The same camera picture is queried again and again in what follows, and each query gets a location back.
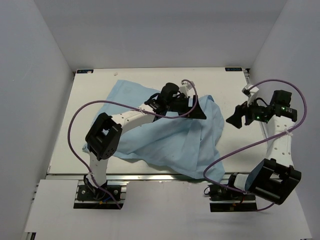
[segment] black bracket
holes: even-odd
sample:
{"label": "black bracket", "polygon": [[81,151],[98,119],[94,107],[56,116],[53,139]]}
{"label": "black bracket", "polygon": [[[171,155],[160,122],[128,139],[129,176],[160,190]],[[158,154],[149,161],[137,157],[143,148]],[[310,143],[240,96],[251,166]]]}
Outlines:
{"label": "black bracket", "polygon": [[[109,191],[112,196],[115,198],[115,200],[119,201],[121,196],[121,186],[120,185],[107,185],[104,187],[107,191]],[[97,199],[93,193],[90,191],[90,189],[87,188],[85,185],[80,185],[78,189],[78,195],[76,199],[78,201],[102,201],[104,199],[107,199],[109,197],[108,194],[102,195],[99,199]]]}

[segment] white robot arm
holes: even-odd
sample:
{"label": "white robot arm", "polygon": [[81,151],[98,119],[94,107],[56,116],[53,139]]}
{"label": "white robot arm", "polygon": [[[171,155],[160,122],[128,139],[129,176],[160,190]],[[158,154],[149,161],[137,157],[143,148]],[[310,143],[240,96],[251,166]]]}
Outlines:
{"label": "white robot arm", "polygon": [[[92,175],[100,187],[107,186],[106,171],[108,160],[116,152],[121,135],[143,124],[153,123],[160,119],[161,116],[165,116],[167,112],[177,112],[179,115],[189,112],[195,105],[196,99],[188,96],[191,88],[192,85],[185,81],[182,81],[181,86],[167,83],[159,94],[154,94],[139,106],[141,111],[130,110],[110,116],[106,113],[101,113],[97,117],[85,137],[90,156],[89,166],[92,173],[84,177],[84,183],[93,193],[95,199],[103,197],[104,192],[96,187]],[[206,119],[199,102],[196,103],[194,110],[185,118]]]}
{"label": "white robot arm", "polygon": [[[259,106],[257,94],[259,89],[251,90],[248,84],[242,91],[248,101],[235,108],[235,113],[226,121],[241,128],[241,118],[245,116],[245,125],[252,121],[267,123],[268,135],[286,132],[297,121],[297,111],[290,108],[291,93],[283,90],[274,91],[270,104]],[[288,134],[272,139],[267,144],[265,159],[250,174],[234,174],[228,186],[247,193],[252,193],[275,204],[282,204],[301,180],[301,172],[294,169],[291,157],[292,135]]]}

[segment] light blue towel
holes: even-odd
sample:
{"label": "light blue towel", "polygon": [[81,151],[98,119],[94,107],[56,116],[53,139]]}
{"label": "light blue towel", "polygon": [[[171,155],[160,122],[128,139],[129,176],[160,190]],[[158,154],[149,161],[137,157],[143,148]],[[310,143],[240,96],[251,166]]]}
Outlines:
{"label": "light blue towel", "polygon": [[[118,80],[107,100],[139,107],[151,95],[159,92],[138,83]],[[220,157],[215,146],[222,134],[224,119],[212,96],[200,97],[199,104],[206,120],[161,118],[136,127],[121,136],[114,156],[121,159],[142,159],[150,164],[168,166],[194,179],[202,179],[205,168]],[[94,120],[100,113],[115,115],[127,111],[125,107],[106,103]],[[83,151],[88,152],[86,145]],[[221,162],[207,172],[210,179],[218,182],[224,174]]]}

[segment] purple cable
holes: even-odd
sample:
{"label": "purple cable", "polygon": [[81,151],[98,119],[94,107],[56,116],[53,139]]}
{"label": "purple cable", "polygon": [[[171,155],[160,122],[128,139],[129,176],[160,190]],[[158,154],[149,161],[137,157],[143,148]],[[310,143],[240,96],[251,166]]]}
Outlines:
{"label": "purple cable", "polygon": [[[250,91],[251,89],[253,89],[254,87],[256,87],[256,86],[258,86],[258,85],[260,85],[260,84],[267,83],[267,82],[280,82],[280,83],[288,84],[288,85],[290,85],[291,87],[293,87],[293,88],[299,93],[299,95],[300,95],[300,97],[301,97],[301,99],[302,99],[302,102],[303,102],[304,111],[303,111],[302,119],[299,121],[299,123],[298,123],[297,125],[295,125],[295,126],[293,126],[293,127],[291,127],[290,129],[287,130],[288,132],[292,132],[293,130],[295,130],[295,129],[297,129],[298,127],[300,127],[300,125],[305,121],[305,119],[306,119],[306,117],[307,117],[307,102],[306,102],[305,96],[304,96],[303,93],[300,91],[300,89],[297,88],[294,84],[292,84],[291,82],[285,81],[285,80],[280,80],[280,79],[267,79],[267,80],[263,80],[263,81],[261,81],[261,82],[258,82],[258,83],[256,83],[256,84],[254,84],[252,87],[250,87],[250,88],[248,89],[248,91]],[[263,144],[263,143],[265,143],[265,142],[267,142],[267,141],[269,141],[269,140],[282,137],[282,136],[284,136],[284,135],[286,135],[286,134],[287,134],[287,132],[286,132],[286,131],[283,131],[283,132],[281,132],[281,133],[278,133],[278,134],[276,134],[276,135],[270,136],[270,137],[268,137],[268,138],[266,138],[266,139],[263,139],[263,140],[261,140],[261,141],[257,141],[257,142],[255,142],[255,143],[250,144],[250,145],[241,147],[241,148],[239,148],[238,150],[235,150],[235,151],[233,151],[233,152],[228,153],[227,155],[224,155],[224,156],[220,157],[219,159],[217,159],[216,161],[214,161],[213,163],[211,163],[211,164],[203,171],[203,177],[204,177],[204,179],[207,180],[207,181],[210,182],[210,183],[213,183],[213,184],[215,184],[215,185],[219,185],[219,186],[221,186],[221,187],[223,187],[223,188],[226,188],[226,189],[229,189],[229,190],[233,190],[233,191],[236,191],[236,192],[239,192],[239,193],[244,193],[244,194],[246,194],[245,191],[242,191],[242,190],[237,189],[237,188],[234,188],[234,187],[226,186],[226,185],[224,185],[224,184],[221,184],[220,182],[211,180],[210,178],[208,178],[208,177],[206,176],[207,171],[208,171],[210,168],[212,168],[212,166],[214,166],[215,164],[221,162],[222,160],[224,160],[224,159],[226,159],[226,158],[228,158],[228,157],[230,157],[230,156],[232,156],[232,155],[235,155],[235,154],[237,154],[237,153],[239,153],[239,152],[242,152],[242,151],[244,151],[244,150],[246,150],[246,149],[252,148],[252,147],[257,146],[257,145],[259,145],[259,144]],[[267,206],[267,207],[265,207],[265,208],[258,209],[257,212],[266,210],[266,209],[272,207],[273,205],[274,205],[274,203],[272,203],[271,205],[269,205],[269,206]]]}
{"label": "purple cable", "polygon": [[189,115],[195,108],[196,108],[196,105],[198,103],[198,93],[197,93],[197,90],[196,90],[196,87],[194,85],[193,82],[187,80],[187,79],[184,79],[182,80],[182,82],[188,82],[189,84],[191,84],[193,90],[194,90],[194,95],[195,95],[195,101],[194,101],[194,105],[192,106],[192,108],[190,109],[190,111],[182,114],[182,115],[179,115],[179,116],[164,116],[164,115],[160,115],[160,114],[156,114],[154,112],[150,112],[150,111],[145,111],[145,110],[142,110],[142,109],[139,109],[139,108],[136,108],[136,107],[132,107],[132,106],[128,106],[128,105],[125,105],[125,104],[121,104],[121,103],[118,103],[118,102],[114,102],[114,101],[107,101],[107,100],[96,100],[96,101],[91,101],[91,102],[88,102],[86,103],[85,105],[81,106],[73,115],[73,117],[71,118],[71,121],[69,123],[69,127],[68,127],[68,132],[67,132],[67,141],[68,141],[68,145],[69,145],[69,148],[71,150],[71,152],[76,156],[77,159],[80,160],[80,162],[82,162],[85,167],[88,169],[89,171],[89,174],[91,174],[91,179],[93,181],[93,183],[96,185],[96,187],[100,190],[102,190],[103,192],[105,192],[106,194],[108,194],[112,200],[115,202],[115,204],[117,205],[117,207],[119,209],[121,209],[119,203],[116,201],[116,199],[114,198],[114,196],[106,189],[100,187],[98,185],[98,183],[96,182],[96,179],[94,177],[94,175],[92,174],[92,170],[91,168],[89,167],[89,165],[76,153],[76,151],[74,150],[72,144],[71,144],[71,128],[72,128],[72,125],[76,119],[76,116],[79,114],[79,112],[84,109],[85,107],[87,106],[90,106],[92,104],[98,104],[98,103],[106,103],[106,104],[114,104],[114,105],[118,105],[118,106],[121,106],[121,107],[125,107],[125,108],[128,108],[128,109],[131,109],[131,110],[134,110],[134,111],[137,111],[137,112],[143,112],[145,114],[150,114],[150,115],[154,115],[156,117],[161,117],[161,118],[164,118],[164,119],[178,119],[178,118],[183,118],[187,115]]}

